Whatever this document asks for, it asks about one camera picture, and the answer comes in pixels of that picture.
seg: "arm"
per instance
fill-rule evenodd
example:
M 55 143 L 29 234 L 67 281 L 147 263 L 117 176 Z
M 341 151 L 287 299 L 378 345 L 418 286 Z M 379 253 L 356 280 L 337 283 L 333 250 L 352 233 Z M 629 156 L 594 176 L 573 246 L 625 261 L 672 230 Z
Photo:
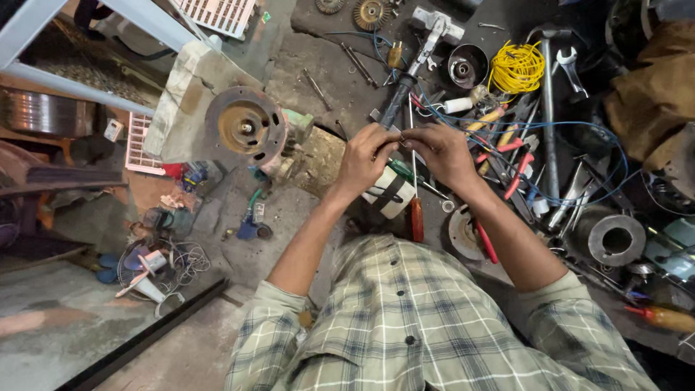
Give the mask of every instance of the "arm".
M 527 292 L 521 300 L 530 309 L 529 337 L 548 355 L 547 368 L 580 385 L 657 389 L 587 288 L 478 177 L 462 132 L 430 125 L 408 129 L 403 137 L 436 178 L 468 203 L 517 290 Z
M 256 291 L 234 344 L 225 390 L 270 389 L 282 375 L 297 351 L 298 314 L 328 235 L 345 208 L 382 175 L 399 138 L 399 132 L 372 124 L 347 143 L 338 179 Z
M 268 282 L 300 296 L 309 293 L 333 225 L 348 205 L 382 176 L 399 138 L 399 132 L 371 124 L 347 143 L 338 179 L 282 253 Z
M 517 290 L 531 292 L 567 274 L 562 262 L 478 176 L 464 133 L 430 125 L 408 129 L 403 138 L 426 160 L 434 176 L 468 204 Z

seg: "stainless steel container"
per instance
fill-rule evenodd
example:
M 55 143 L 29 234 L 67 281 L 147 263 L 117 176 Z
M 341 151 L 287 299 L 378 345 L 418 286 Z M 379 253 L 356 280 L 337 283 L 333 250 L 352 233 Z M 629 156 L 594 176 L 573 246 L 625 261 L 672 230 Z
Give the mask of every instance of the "stainless steel container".
M 0 105 L 0 121 L 10 130 L 53 138 L 80 138 L 94 132 L 94 102 L 2 87 Z

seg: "white plastic crate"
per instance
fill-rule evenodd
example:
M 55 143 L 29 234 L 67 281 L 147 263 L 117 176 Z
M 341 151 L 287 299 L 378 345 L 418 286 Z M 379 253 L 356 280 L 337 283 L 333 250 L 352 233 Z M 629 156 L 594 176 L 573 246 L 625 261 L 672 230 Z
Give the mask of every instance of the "white plastic crate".
M 256 0 L 174 0 L 193 21 L 208 29 L 244 40 Z
M 131 112 L 128 126 L 128 147 L 126 149 L 126 168 L 142 173 L 164 175 L 162 162 L 151 158 L 142 150 L 149 122 L 152 118 Z

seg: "green screwdriver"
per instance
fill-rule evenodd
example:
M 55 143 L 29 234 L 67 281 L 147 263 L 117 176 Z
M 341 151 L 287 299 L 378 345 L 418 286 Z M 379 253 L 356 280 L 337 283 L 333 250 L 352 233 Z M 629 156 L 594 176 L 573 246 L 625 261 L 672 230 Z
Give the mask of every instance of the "green screwdriver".
M 408 167 L 406 163 L 389 157 L 389 162 L 386 163 L 386 165 L 388 167 L 391 167 L 391 170 L 394 170 L 395 173 L 400 175 L 403 179 L 411 183 L 413 182 L 413 172 L 410 171 L 410 167 Z M 445 200 L 449 199 L 449 197 L 444 195 L 441 191 L 435 189 L 434 187 L 430 186 L 430 184 L 425 182 L 425 177 L 423 177 L 422 175 L 418 175 L 418 184 L 424 187 L 425 189 L 431 191 L 432 193 L 437 194 Z

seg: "plaid shirt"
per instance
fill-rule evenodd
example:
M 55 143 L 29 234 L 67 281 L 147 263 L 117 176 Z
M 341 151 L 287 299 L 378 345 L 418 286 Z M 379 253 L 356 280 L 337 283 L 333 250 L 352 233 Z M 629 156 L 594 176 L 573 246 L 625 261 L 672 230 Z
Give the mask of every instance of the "plaid shirt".
M 521 295 L 533 347 L 445 252 L 366 237 L 338 253 L 333 281 L 308 333 L 305 298 L 261 283 L 226 390 L 657 389 L 572 272 Z

